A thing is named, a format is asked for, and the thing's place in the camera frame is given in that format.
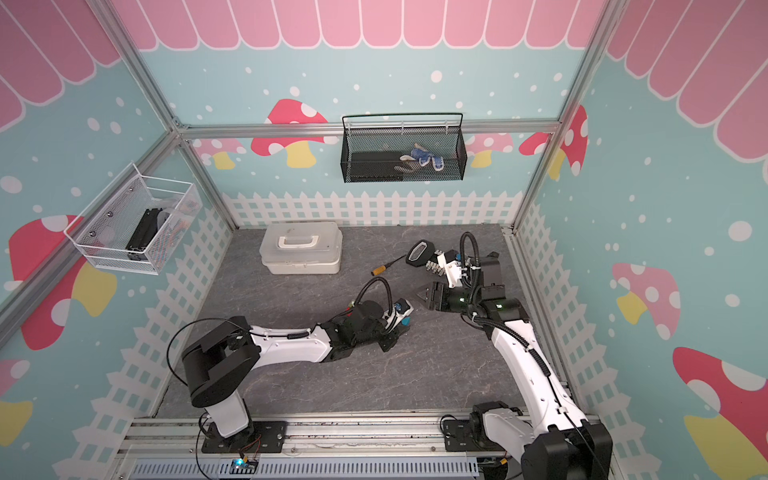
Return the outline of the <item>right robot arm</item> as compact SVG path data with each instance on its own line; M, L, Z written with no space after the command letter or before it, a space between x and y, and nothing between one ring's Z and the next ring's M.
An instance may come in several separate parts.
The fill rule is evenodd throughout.
M592 423L563 387L542 352L522 303L502 285L475 294L461 286L431 282L416 297L429 310L457 313L480 328L501 354L527 412L519 415L501 403L473 410L473 437L491 442L520 465L524 479L607 479L613 440L601 423Z

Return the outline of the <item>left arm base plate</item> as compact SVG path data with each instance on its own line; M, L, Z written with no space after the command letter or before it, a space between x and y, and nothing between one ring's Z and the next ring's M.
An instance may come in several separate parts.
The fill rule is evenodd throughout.
M286 421L252 421L230 437L218 431L215 422L206 427L202 452L205 454L281 453L286 440Z

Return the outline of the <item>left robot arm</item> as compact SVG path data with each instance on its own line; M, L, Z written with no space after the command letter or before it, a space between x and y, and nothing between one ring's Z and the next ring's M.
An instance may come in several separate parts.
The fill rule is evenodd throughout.
M216 318L217 327L181 353L191 404L206 411L213 433L229 440L251 429L251 416L238 392L248 374L266 366L345 359L360 346L390 350L409 328L411 303L383 308L365 300L307 329L268 329L243 316Z

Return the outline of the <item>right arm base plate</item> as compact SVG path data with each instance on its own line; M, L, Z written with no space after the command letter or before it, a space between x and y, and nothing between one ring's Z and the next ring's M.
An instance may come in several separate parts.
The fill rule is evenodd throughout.
M473 419L460 420L454 415L443 415L438 422L447 452L497 451L499 446L484 437L479 424Z

